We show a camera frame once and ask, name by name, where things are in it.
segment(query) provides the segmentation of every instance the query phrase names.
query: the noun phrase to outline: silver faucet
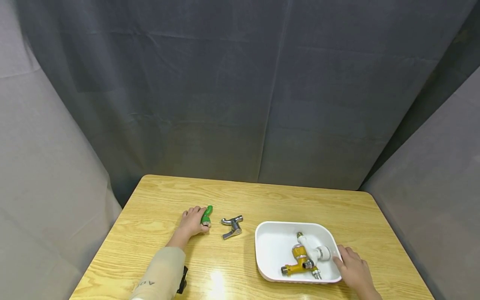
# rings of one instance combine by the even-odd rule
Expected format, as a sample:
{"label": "silver faucet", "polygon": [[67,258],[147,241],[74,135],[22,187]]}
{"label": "silver faucet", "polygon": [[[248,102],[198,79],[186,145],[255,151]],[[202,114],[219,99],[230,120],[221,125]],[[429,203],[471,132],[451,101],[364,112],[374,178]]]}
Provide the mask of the silver faucet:
{"label": "silver faucet", "polygon": [[226,233],[226,234],[222,235],[224,240],[226,240],[230,237],[233,237],[234,235],[241,234],[241,228],[240,228],[240,225],[238,225],[238,223],[241,222],[241,221],[243,221],[243,216],[238,216],[238,217],[230,219],[230,220],[227,220],[225,218],[223,218],[221,220],[223,225],[232,226],[232,230],[229,233]]}

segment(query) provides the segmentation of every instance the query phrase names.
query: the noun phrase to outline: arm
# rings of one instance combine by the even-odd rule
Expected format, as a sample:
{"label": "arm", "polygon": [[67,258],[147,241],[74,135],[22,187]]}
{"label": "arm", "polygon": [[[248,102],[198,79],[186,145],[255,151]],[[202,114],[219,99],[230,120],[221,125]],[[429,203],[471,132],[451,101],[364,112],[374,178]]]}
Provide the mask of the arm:
{"label": "arm", "polygon": [[377,292],[373,285],[370,268],[366,261],[360,258],[358,253],[350,247],[338,246],[343,261],[338,257],[333,257],[343,280],[357,293],[359,300],[382,300],[382,296]]}
{"label": "arm", "polygon": [[165,248],[155,254],[130,300],[170,300],[175,296],[183,276],[183,250],[192,236],[209,230],[200,224],[205,210],[196,206],[183,212],[180,225]]}

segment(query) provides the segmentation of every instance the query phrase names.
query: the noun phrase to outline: hand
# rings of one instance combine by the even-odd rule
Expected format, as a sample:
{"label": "hand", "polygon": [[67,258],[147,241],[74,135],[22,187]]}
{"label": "hand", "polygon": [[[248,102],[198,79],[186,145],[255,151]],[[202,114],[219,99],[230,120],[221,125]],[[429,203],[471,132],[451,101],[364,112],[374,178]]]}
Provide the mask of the hand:
{"label": "hand", "polygon": [[200,232],[207,233],[210,228],[200,224],[200,220],[202,219],[205,210],[207,210],[206,207],[200,208],[199,206],[196,206],[190,207],[188,211],[184,211],[177,231],[182,232],[188,236],[188,238],[197,235]]}
{"label": "hand", "polygon": [[338,267],[343,280],[352,290],[354,290],[361,300],[381,299],[380,294],[373,285],[370,268],[365,260],[361,259],[358,253],[350,247],[338,245],[338,250],[342,255],[343,262],[336,256],[333,261]]}

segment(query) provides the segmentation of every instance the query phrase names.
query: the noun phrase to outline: right hand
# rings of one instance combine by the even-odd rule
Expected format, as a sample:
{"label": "right hand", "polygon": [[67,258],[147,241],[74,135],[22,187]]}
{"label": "right hand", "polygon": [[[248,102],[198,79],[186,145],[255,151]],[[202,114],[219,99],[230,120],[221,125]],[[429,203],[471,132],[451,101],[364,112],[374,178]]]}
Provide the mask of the right hand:
{"label": "right hand", "polygon": [[373,285],[370,268],[365,260],[361,259],[358,253],[350,247],[338,245],[338,250],[342,255],[343,261],[334,256],[335,262],[343,280],[354,290],[361,299],[374,299],[372,296],[378,294]]}

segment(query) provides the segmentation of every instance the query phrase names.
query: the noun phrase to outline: left hand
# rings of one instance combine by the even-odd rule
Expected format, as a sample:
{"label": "left hand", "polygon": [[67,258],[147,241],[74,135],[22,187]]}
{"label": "left hand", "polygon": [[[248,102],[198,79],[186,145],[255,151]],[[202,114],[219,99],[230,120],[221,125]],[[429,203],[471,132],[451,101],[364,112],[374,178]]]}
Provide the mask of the left hand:
{"label": "left hand", "polygon": [[202,224],[200,224],[200,220],[202,219],[205,210],[207,210],[206,207],[200,208],[199,206],[196,206],[190,207],[189,210],[184,211],[177,231],[187,235],[188,238],[201,232],[207,233],[210,228],[208,226],[203,226]]}

